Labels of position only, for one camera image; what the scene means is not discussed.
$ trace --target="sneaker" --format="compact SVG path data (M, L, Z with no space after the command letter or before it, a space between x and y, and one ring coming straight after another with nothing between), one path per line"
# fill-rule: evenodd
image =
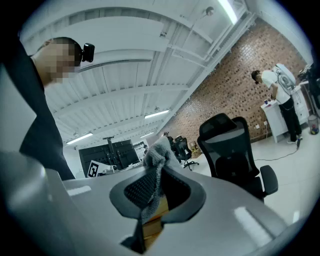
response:
M288 140L286 141L286 143L288 143L288 144L297 144L297 142L298 142L298 140L292 141L291 139L288 139Z

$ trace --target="chair armrest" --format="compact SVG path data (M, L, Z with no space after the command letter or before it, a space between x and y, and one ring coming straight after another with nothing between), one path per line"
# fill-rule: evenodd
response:
M270 165L265 165L260 168L263 185L264 185L264 194L266 196L273 194L278 191L278 179L274 170Z

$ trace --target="white cabinet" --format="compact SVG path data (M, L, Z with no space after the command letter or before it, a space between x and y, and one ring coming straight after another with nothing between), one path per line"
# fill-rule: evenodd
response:
M302 94L300 85L298 85L295 88L295 91L292 92L292 98L294 101L295 113L298 116L301 125L308 121L309 111L304 95ZM277 101L272 100L271 102L268 102L267 105L262 105L261 108L265 112L266 118L268 119L268 123L272 131L274 141L275 143L277 143L277 136L284 134L288 131L286 122L280 111L279 104Z

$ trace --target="black hair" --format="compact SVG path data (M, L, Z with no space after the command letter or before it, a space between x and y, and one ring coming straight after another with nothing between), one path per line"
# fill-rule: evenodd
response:
M259 84L259 82L257 81L257 75L259 75L259 74L260 74L260 70L254 70L251 73L251 77L255 81L256 85Z
M79 67L82 60L82 49L80 44L78 44L75 40L70 37L55 37L52 38L56 44L68 44L70 46L74 46L74 48L69 49L69 54L74 55L74 66ZM37 52L45 47L45 45L41 45L41 47L37 50Z

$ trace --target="fluorescent light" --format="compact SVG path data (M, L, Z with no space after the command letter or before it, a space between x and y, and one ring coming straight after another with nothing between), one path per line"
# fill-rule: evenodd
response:
M228 2L228 0L218 0L222 8L225 10L226 14L229 16L229 19L231 20L232 24L236 24L238 21L237 15L232 8L231 4Z
M162 111L162 112L158 112L158 113L154 113L154 114L149 114L149 115L146 115L146 116L144 117L144 119L152 118L152 117L155 117L155 116L157 116L157 115L165 114L165 113L168 113L168 112L169 112L169 110L165 110L165 111Z
M90 133L87 133L86 135L83 135L83 136L81 136L81 137L79 137L79 138L75 138L75 139L73 139L73 140L70 140L69 142L67 142L67 144L70 145L70 144L72 144L72 143L78 142L78 141L80 141L80 140L82 140L82 139L84 139L84 138L90 137L91 135L93 135L91 132L90 132Z
M148 133L148 134L146 134L146 135L141 136L140 138L146 137L146 136L148 136L148 135L150 135L150 134L154 134L154 133L155 133L154 131L153 131L153 132L150 132L150 133Z

